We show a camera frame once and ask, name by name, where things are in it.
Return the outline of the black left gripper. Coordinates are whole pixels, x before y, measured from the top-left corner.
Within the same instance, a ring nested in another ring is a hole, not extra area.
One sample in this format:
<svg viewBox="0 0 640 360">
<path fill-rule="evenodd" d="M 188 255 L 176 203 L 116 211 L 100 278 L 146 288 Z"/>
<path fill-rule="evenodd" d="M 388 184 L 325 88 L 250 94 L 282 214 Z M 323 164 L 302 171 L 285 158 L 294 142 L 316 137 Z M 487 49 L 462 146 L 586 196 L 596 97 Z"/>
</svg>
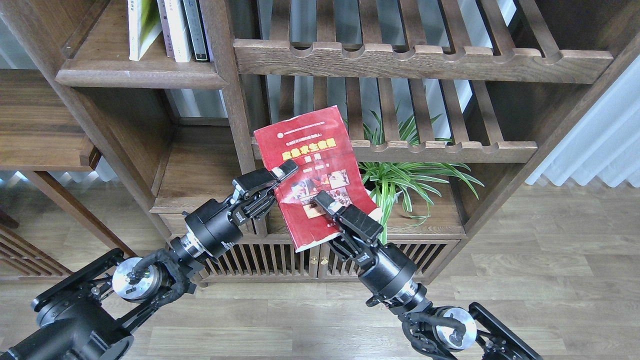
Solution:
<svg viewBox="0 0 640 360">
<path fill-rule="evenodd" d="M 274 190 L 298 171 L 288 159 L 271 171 L 262 168 L 234 178 L 234 192 L 223 202 L 210 199 L 192 213 L 184 212 L 187 232 L 182 237 L 182 258 L 217 259 L 243 236 L 240 226 L 262 219 L 275 203 Z"/>
</svg>

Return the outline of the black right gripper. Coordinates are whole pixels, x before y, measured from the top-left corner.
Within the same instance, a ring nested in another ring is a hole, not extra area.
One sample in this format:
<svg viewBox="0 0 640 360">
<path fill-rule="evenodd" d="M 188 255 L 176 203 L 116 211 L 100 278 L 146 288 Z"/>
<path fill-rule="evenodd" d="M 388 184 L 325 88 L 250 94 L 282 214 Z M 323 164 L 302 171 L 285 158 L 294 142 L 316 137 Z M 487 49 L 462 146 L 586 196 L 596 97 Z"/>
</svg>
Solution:
<svg viewBox="0 0 640 360">
<path fill-rule="evenodd" d="M 358 207 L 345 207 L 322 190 L 313 200 L 338 225 L 340 235 L 329 246 L 342 262 L 359 268 L 359 280 L 371 291 L 368 307 L 384 303 L 387 308 L 417 308 L 416 265 L 394 244 L 382 245 L 378 235 L 383 226 Z"/>
</svg>

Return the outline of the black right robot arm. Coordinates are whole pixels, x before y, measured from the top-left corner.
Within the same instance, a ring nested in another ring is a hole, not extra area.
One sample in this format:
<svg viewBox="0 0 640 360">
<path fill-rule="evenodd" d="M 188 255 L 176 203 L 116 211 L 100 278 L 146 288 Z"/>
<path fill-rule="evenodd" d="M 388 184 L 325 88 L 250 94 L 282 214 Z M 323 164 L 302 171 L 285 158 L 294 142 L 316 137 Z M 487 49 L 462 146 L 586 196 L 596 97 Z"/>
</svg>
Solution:
<svg viewBox="0 0 640 360">
<path fill-rule="evenodd" d="M 424 285 L 413 280 L 416 265 L 392 243 L 378 240 L 383 226 L 354 205 L 343 206 L 326 191 L 314 201 L 340 229 L 329 242 L 341 260 L 358 265 L 359 281 L 372 296 L 368 307 L 382 304 L 401 321 L 412 348 L 435 360 L 452 360 L 454 353 L 478 344 L 484 360 L 539 360 L 541 356 L 503 322 L 477 302 L 468 309 L 435 307 Z"/>
</svg>

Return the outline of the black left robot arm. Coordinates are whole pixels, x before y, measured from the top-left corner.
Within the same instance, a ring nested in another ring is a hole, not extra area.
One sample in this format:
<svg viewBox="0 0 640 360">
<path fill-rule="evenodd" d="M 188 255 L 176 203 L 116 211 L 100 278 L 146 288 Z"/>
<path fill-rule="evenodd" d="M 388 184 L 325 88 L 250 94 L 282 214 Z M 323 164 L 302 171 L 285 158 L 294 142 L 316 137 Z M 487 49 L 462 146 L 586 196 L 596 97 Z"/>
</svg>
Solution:
<svg viewBox="0 0 640 360">
<path fill-rule="evenodd" d="M 289 159 L 234 178 L 224 201 L 210 199 L 185 215 L 185 235 L 144 257 L 112 249 L 42 292 L 31 304 L 38 330 L 1 354 L 3 360 L 118 360 L 133 333 L 160 307 L 193 294 L 206 262 L 242 239 L 240 226 L 263 218 L 275 189 L 298 170 Z"/>
</svg>

